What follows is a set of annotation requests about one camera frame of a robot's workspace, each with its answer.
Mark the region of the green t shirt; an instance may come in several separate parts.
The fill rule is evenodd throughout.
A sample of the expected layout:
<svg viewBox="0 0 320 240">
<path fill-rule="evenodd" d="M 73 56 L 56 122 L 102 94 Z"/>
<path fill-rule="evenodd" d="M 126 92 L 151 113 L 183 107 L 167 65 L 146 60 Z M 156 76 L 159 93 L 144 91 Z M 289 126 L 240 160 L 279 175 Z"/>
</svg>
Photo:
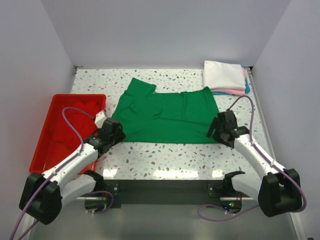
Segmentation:
<svg viewBox="0 0 320 240">
<path fill-rule="evenodd" d="M 216 144 L 206 134 L 218 112 L 208 87 L 159 93 L 156 85 L 133 78 L 112 117 L 121 123 L 125 142 Z"/>
</svg>

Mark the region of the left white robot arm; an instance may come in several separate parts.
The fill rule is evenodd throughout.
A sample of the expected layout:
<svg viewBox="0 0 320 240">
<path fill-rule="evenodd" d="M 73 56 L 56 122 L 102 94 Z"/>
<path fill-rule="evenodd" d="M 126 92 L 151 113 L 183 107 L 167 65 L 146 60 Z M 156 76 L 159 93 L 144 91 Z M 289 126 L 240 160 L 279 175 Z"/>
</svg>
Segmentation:
<svg viewBox="0 0 320 240">
<path fill-rule="evenodd" d="M 115 118 L 106 118 L 101 127 L 86 137 L 62 162 L 44 173 L 34 172 L 27 177 L 19 208 L 48 225 L 66 204 L 76 198 L 88 193 L 99 196 L 104 190 L 101 175 L 89 170 L 79 178 L 73 178 L 125 137 L 121 123 Z"/>
</svg>

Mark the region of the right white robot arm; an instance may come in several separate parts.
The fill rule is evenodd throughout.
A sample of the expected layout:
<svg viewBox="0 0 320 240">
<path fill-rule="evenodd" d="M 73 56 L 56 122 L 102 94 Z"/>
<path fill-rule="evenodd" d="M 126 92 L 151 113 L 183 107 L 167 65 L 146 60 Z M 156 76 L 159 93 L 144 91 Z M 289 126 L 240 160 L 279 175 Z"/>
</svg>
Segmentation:
<svg viewBox="0 0 320 240">
<path fill-rule="evenodd" d="M 233 197 L 241 192 L 250 196 L 257 200 L 267 217 L 302 208 L 303 196 L 299 191 L 301 184 L 298 172 L 293 168 L 285 168 L 260 147 L 246 126 L 238 126 L 233 111 L 219 112 L 206 136 L 235 149 L 249 162 L 261 180 L 260 183 L 253 183 L 244 179 L 242 170 L 227 173 L 217 188 L 220 195 Z"/>
</svg>

